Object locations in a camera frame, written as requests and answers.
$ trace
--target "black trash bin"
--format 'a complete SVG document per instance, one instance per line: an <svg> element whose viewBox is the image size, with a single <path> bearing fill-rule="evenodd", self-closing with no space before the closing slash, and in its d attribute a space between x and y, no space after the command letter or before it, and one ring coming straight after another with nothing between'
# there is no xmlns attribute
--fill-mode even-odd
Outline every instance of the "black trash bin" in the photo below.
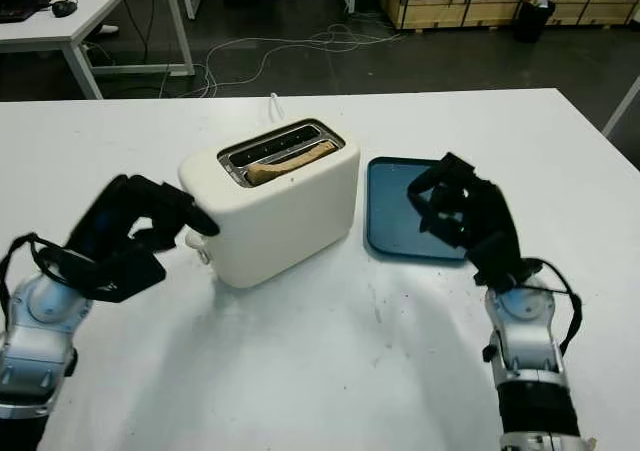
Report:
<svg viewBox="0 0 640 451"><path fill-rule="evenodd" d="M540 39L547 20L556 9L555 3L549 1L546 8L523 3L516 21L514 36L518 41L536 43Z"/></svg>

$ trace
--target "blue tray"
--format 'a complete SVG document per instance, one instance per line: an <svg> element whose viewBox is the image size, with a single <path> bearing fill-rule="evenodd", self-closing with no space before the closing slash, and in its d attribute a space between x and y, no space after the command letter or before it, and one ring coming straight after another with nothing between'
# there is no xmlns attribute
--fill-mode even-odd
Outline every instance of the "blue tray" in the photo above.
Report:
<svg viewBox="0 0 640 451"><path fill-rule="evenodd" d="M374 250L393 256L464 260L464 249L420 233L420 215L407 198L411 181L436 162L390 157L369 162L366 233Z"/></svg>

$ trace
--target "computer mouse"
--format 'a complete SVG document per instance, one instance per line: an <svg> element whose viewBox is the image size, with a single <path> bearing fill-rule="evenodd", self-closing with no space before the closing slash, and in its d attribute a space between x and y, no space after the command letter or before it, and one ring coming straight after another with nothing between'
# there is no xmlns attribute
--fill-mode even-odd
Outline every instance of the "computer mouse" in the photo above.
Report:
<svg viewBox="0 0 640 451"><path fill-rule="evenodd" d="M51 5L51 11L56 18L64 18L73 14L78 9L78 3L75 1L56 1Z"/></svg>

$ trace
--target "cable on floor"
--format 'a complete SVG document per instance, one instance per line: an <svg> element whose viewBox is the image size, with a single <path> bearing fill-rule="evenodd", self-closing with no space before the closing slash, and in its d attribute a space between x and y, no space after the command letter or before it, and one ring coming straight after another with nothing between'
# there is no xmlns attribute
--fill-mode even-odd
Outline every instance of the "cable on floor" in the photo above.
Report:
<svg viewBox="0 0 640 451"><path fill-rule="evenodd" d="M226 43L222 43L217 46L214 46L207 53L204 64L201 65L205 69L204 76L205 76L205 80L207 81L205 86L199 89L195 89L195 90L180 94L177 97L179 98L187 97L194 93L201 93L199 97L206 97L208 96L209 91L213 89L211 96L209 97L214 98L217 95L218 89L223 86L237 86L237 85L251 83L257 80L262 75L262 72L264 71L264 68L266 66L267 60L269 59L269 56L283 49L304 48L304 49L312 49L317 51L324 51L326 53L346 53L346 52L354 51L361 46L398 41L399 39L401 39L401 37L402 35L400 34L394 34L388 37L358 34L358 33L354 33L348 26L341 23L337 23L337 24L330 25L326 31L316 33L308 39L282 39L282 38L264 38L264 37L235 39L235 40L228 41ZM218 82L211 69L211 65L210 65L211 56L213 55L214 52L216 52L219 49L223 49L233 44L238 44L245 41L285 43L285 44L283 44L282 46L277 46L267 51L262 56L262 59L260 60L260 65L257 71L249 78L237 80L237 81Z"/></svg>

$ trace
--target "table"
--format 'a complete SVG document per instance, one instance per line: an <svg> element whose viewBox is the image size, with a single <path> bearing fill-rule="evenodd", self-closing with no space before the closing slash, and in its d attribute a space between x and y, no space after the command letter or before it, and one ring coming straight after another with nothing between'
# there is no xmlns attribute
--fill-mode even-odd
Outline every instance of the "table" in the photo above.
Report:
<svg viewBox="0 0 640 451"><path fill-rule="evenodd" d="M359 141L350 234L248 290L217 281L182 242L160 255L166 281L97 303L79 329L80 362L41 450L497 450L480 356L491 325L474 269L363 247L368 161L449 150L499 183L523 253L558 265L581 294L583 328L565 357L581 430L597 449L629 448L640 419L640 174L558 91L280 104L286 120L313 116ZM274 114L268 98L0 103L0 245L29 230L63 242L117 173L177 184L183 158L273 128ZM35 269L26 252L14 260L10 287ZM561 337L570 306L557 302Z"/></svg>
<svg viewBox="0 0 640 451"><path fill-rule="evenodd" d="M166 0L182 54L180 64L151 64L130 66L92 66L82 47L82 40L122 0L78 0L78 10L65 18L56 18L50 11L36 13L21 23L0 25L0 52L22 51L63 52L71 72L88 99L101 99L102 94L94 75L166 73L194 75L189 43L182 24L177 0Z"/></svg>

